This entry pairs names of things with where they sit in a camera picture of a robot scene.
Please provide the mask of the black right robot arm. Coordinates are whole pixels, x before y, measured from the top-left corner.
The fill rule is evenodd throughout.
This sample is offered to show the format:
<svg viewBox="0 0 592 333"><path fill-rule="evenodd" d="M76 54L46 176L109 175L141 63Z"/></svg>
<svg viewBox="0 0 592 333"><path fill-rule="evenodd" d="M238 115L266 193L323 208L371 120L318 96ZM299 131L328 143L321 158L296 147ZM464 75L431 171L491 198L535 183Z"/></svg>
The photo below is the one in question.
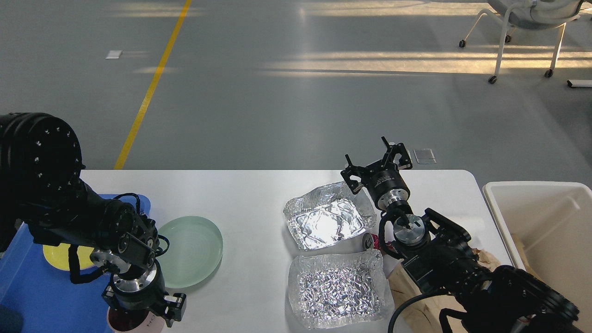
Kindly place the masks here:
<svg viewBox="0 0 592 333"><path fill-rule="evenodd" d="M452 296L462 311L442 308L438 322L452 332L450 318L461 321L468 333L578 333L579 308L559 292L510 265L493 271L478 263L468 245L469 232L437 211L422 216L408 204L410 190L401 176L412 159L403 143L389 143L380 160L354 165L349 155L341 175L353 194L367 189L380 212L378 234L366 236L369 246L378 244L386 255L399 259L404 272L419 288L392 314L387 331L394 331L402 312L419 301Z"/></svg>

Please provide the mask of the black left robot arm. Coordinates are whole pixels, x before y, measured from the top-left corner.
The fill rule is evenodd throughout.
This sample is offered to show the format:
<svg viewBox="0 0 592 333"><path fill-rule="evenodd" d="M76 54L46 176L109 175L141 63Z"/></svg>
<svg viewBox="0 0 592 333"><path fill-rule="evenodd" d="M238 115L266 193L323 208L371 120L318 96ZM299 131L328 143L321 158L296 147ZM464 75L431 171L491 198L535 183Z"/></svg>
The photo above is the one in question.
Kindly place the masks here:
<svg viewBox="0 0 592 333"><path fill-rule="evenodd" d="M181 321L184 293L169 294L157 258L167 252L156 222L121 195L105 199L80 174L80 141L74 129L44 112L1 116L1 226L28 225L36 244L68 244L68 270L74 284L110 280L102 293L115 310L146 310L168 327Z"/></svg>

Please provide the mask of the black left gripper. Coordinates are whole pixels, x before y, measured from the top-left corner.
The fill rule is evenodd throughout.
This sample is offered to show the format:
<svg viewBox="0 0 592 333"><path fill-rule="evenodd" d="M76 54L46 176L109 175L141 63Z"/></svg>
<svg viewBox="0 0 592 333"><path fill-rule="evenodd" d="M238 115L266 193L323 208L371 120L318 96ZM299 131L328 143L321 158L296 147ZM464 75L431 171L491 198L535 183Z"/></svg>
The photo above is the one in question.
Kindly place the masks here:
<svg viewBox="0 0 592 333"><path fill-rule="evenodd" d="M137 278L112 274L102 299L113 310L148 310L164 319L167 327L182 321L186 310L185 293L169 295L159 262Z"/></svg>

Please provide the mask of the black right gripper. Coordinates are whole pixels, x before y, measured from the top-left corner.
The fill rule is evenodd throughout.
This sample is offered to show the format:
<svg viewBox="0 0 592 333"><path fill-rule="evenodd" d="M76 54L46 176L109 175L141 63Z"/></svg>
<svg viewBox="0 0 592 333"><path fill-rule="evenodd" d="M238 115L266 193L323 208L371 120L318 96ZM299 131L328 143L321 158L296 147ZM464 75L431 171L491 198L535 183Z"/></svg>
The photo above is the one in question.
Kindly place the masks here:
<svg viewBox="0 0 592 333"><path fill-rule="evenodd" d="M381 137L386 152L381 161L368 166L357 166L345 154L347 165L340 174L354 195L366 188L378 210L400 209L412 211L408 204L410 190L399 171L412 169L413 163L404 143L390 143Z"/></svg>

